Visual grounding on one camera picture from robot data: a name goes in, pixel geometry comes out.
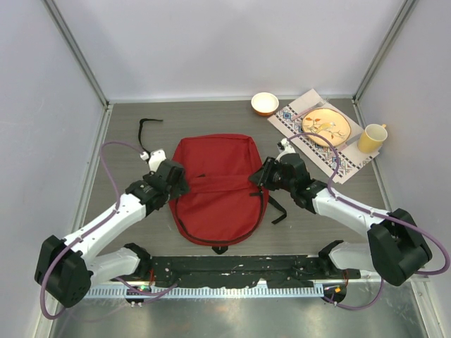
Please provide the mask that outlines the red student backpack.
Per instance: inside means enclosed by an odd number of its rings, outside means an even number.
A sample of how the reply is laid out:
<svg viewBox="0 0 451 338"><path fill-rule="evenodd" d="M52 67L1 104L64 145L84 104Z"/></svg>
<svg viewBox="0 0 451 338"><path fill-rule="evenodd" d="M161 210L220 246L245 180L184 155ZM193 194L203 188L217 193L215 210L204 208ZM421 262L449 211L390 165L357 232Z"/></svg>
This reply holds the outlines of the red student backpack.
<svg viewBox="0 0 451 338"><path fill-rule="evenodd" d="M267 189L249 181L262 166L254 140L244 134L186 137L177 145L173 161L185 169L189 192L170 201L179 233L188 241L209 246L216 254L250 237L266 207L287 211Z"/></svg>

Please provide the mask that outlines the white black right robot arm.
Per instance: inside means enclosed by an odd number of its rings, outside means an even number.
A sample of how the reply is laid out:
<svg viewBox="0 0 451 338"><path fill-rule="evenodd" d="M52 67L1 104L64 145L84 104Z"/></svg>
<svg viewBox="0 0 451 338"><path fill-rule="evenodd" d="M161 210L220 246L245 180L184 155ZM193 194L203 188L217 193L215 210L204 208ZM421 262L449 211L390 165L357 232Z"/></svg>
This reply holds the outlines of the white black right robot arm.
<svg viewBox="0 0 451 338"><path fill-rule="evenodd" d="M271 191L287 191L300 208L334 219L367 240L366 244L336 244L318 261L324 277L336 277L346 269L368 270L400 286L432 259L422 234L400 224L411 220L408 212L378 209L371 215L370 208L362 203L341 201L338 192L328 190L325 182L311 179L299 154L268 157L249 179Z"/></svg>

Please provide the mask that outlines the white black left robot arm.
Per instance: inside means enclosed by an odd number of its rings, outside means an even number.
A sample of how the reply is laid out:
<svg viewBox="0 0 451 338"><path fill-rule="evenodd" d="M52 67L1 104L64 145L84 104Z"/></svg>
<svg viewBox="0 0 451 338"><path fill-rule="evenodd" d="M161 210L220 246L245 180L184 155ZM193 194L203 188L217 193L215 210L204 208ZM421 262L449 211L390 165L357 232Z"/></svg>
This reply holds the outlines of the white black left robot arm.
<svg viewBox="0 0 451 338"><path fill-rule="evenodd" d="M50 294L71 308L97 284L122 276L144 280L152 259L142 247L129 243L113 253L100 253L126 229L188 191L184 167L164 159L93 221L63 239L48 237L35 271L40 296Z"/></svg>

